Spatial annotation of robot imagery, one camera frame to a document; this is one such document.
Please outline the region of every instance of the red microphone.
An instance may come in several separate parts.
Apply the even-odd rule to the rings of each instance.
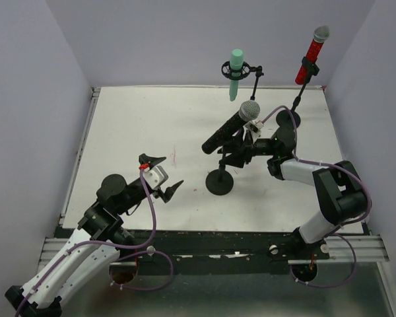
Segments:
[[[314,39],[312,40],[311,46],[306,53],[306,57],[311,63],[315,63],[317,61],[318,53],[321,51],[324,42],[330,36],[330,29],[327,25],[319,26],[314,31]],[[305,83],[307,69],[304,66],[301,66],[298,75],[295,78],[295,83],[298,85],[303,85]]]

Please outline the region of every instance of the microphone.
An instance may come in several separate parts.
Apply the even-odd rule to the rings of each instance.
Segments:
[[[211,154],[218,147],[228,141],[233,133],[237,132],[245,123],[255,120],[259,116],[259,105],[253,100],[242,103],[238,112],[236,112],[225,124],[222,125],[208,140],[202,145],[205,154]]]
[[[242,66],[244,65],[244,53],[242,50],[235,49],[232,51],[232,54],[230,55],[230,61],[229,61],[230,69],[232,70],[232,76],[234,77],[239,77],[242,72]],[[234,101],[236,99],[236,96],[238,95],[238,86],[239,86],[239,81],[230,81],[230,87],[229,87],[229,97],[230,101]]]
[[[314,31],[314,38],[306,53],[306,57],[311,63],[315,63],[317,61],[318,53],[323,47],[324,42],[330,36],[330,29],[327,25],[319,26]],[[307,69],[304,66],[301,66],[298,75],[295,78],[295,83],[298,85],[303,85],[305,83],[305,78],[307,74]]]

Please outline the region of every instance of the black microphone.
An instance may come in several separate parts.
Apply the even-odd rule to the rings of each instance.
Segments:
[[[229,120],[226,121],[220,129],[218,129],[208,140],[202,145],[205,154],[211,154],[218,147],[228,141],[233,133],[237,132],[245,123],[255,120],[259,115],[259,105],[253,100],[245,101],[238,112],[236,112]]]

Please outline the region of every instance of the round black base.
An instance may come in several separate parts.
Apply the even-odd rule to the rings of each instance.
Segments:
[[[229,194],[233,188],[233,177],[227,171],[222,171],[222,181],[219,182],[220,171],[213,170],[207,175],[205,179],[205,185],[209,192],[217,196],[223,196]]]
[[[293,274],[303,282],[310,282],[317,276],[317,264],[313,264],[312,269],[308,264],[292,265]]]
[[[292,112],[293,118],[295,119],[296,127],[299,127],[301,124],[301,117],[295,111]],[[283,125],[289,125],[293,127],[292,119],[290,119],[289,113],[287,110],[280,111],[276,116],[276,122],[279,127]]]

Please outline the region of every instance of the cable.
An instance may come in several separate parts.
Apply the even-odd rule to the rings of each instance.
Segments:
[[[113,279],[113,273],[111,273],[110,274],[110,278],[112,279],[112,284],[111,285],[117,285],[117,286],[122,287],[124,289],[131,289],[133,291],[157,291],[157,290],[163,289],[167,285],[169,285],[173,281],[173,278],[174,278],[174,267],[173,267],[172,259],[170,259],[170,257],[167,254],[165,254],[165,253],[163,253],[161,251],[155,250],[155,251],[153,251],[153,253],[159,254],[161,256],[164,256],[167,259],[167,261],[169,262],[170,274],[169,274],[169,278],[167,279],[167,281],[165,281],[163,284],[161,284],[159,286],[155,286],[155,287],[147,287],[147,288],[145,288],[145,287],[134,287],[134,286],[126,285],[126,284],[118,284],[118,283],[116,283],[114,281],[114,279]],[[136,256],[140,256],[141,254],[148,254],[148,251],[135,252],[134,254],[129,254],[128,256],[124,256],[124,257],[118,259],[118,261],[123,261],[123,260],[127,260],[129,258],[134,258]]]
[[[287,108],[286,106],[279,106],[277,108],[275,108],[267,117],[265,117],[265,119],[262,121],[263,123],[265,123],[273,114],[275,114],[277,111],[279,111],[280,109],[285,109],[288,112],[288,115],[290,117],[290,119],[292,120],[292,125],[293,125],[293,129],[294,129],[294,133],[295,133],[295,142],[296,144],[298,144],[298,129],[296,127],[296,122],[295,122],[295,118],[292,115],[292,112],[289,110],[289,108]],[[339,287],[344,285],[345,283],[348,283],[350,280],[352,280],[356,274],[356,254],[355,254],[355,250],[352,247],[352,244],[350,244],[350,242],[345,239],[343,236],[341,236],[340,234],[337,234],[336,231],[338,231],[341,227],[345,226],[345,225],[349,225],[351,223],[359,223],[360,221],[363,221],[366,217],[368,217],[368,215],[371,212],[371,208],[372,208],[372,199],[371,199],[371,195],[370,192],[368,191],[368,188],[365,186],[365,184],[361,181],[361,179],[359,179],[356,175],[354,175],[353,173],[349,172],[348,170],[345,170],[344,168],[337,166],[335,164],[329,164],[329,163],[323,163],[323,162],[315,162],[312,160],[301,160],[300,158],[298,158],[298,155],[296,154],[296,148],[294,148],[293,150],[293,157],[298,161],[298,162],[303,162],[305,164],[310,164],[310,165],[316,165],[316,166],[325,166],[325,167],[332,167],[332,168],[336,168],[337,170],[341,171],[342,173],[345,173],[346,175],[349,175],[350,177],[352,177],[355,182],[357,182],[361,188],[362,191],[364,192],[364,195],[367,198],[367,209],[365,211],[365,213],[354,220],[351,221],[345,221],[343,224],[341,224],[341,226],[337,227],[336,229],[334,229],[333,231],[329,232],[328,234],[325,235],[325,238],[328,236],[338,236],[341,239],[343,239],[350,247],[350,250],[352,251],[352,255],[354,257],[354,265],[352,267],[352,271],[350,273],[350,275],[342,282],[337,283],[337,284],[332,284],[332,285],[318,285],[318,284],[312,284],[312,283],[308,283],[308,282],[303,282],[301,280],[299,280],[292,271],[292,266],[290,266],[290,274],[291,276],[293,276],[293,278],[295,279],[295,282],[303,284],[303,285],[307,285],[310,287],[315,287],[318,289],[328,289],[328,288],[333,288],[333,287]]]
[[[350,248],[350,251],[352,252],[352,255],[354,257],[354,263],[353,263],[353,266],[352,266],[352,271],[349,274],[349,276],[346,279],[344,279],[343,281],[341,281],[340,283],[336,283],[336,284],[326,284],[326,285],[313,284],[313,283],[310,283],[310,282],[301,281],[299,278],[297,278],[295,276],[295,274],[293,273],[292,266],[290,265],[290,269],[289,269],[290,270],[290,274],[293,277],[293,279],[295,280],[295,282],[297,282],[299,284],[302,284],[302,285],[305,285],[305,286],[314,287],[316,289],[332,289],[332,288],[339,287],[339,286],[342,286],[342,285],[348,283],[349,281],[351,281],[355,277],[355,274],[356,274],[356,253],[355,253],[355,249],[353,248],[352,244],[350,244],[350,242],[344,236],[342,236],[341,234],[334,233],[334,234],[332,234],[332,236],[338,236],[340,239],[345,241],[348,244],[348,246]]]
[[[142,186],[144,187],[144,191],[145,191],[145,195],[147,196],[148,199],[148,203],[150,205],[150,210],[151,210],[151,217],[152,217],[152,231],[150,234],[150,237],[148,238],[147,241],[145,241],[144,243],[138,244],[137,246],[126,246],[123,244],[115,244],[115,243],[110,243],[110,242],[105,242],[105,241],[84,241],[84,242],[79,242],[76,245],[74,245],[72,248],[67,249],[66,253],[63,254],[60,258],[58,258],[56,260],[56,262],[53,263],[53,265],[44,273],[44,275],[38,280],[38,282],[31,288],[31,290],[29,291],[29,293],[25,296],[25,298],[20,302],[16,313],[15,313],[15,317],[19,317],[20,312],[22,310],[22,307],[26,304],[26,302],[28,302],[28,299],[32,296],[32,294],[34,294],[37,290],[38,287],[47,279],[47,277],[50,275],[50,273],[67,257],[69,256],[74,250],[76,250],[77,248],[80,248],[81,246],[85,246],[87,244],[99,244],[99,245],[104,245],[104,246],[112,246],[114,248],[121,248],[121,249],[126,249],[126,250],[135,250],[135,249],[140,249],[140,248],[144,248],[146,246],[148,246],[152,239],[154,238],[155,234],[156,234],[156,228],[157,228],[157,219],[156,219],[156,212],[154,209],[154,204],[152,203],[151,200],[151,195],[150,192],[148,191],[148,187],[147,184],[145,182],[144,176],[143,176],[144,170],[140,169],[139,171],[139,179],[141,181]]]

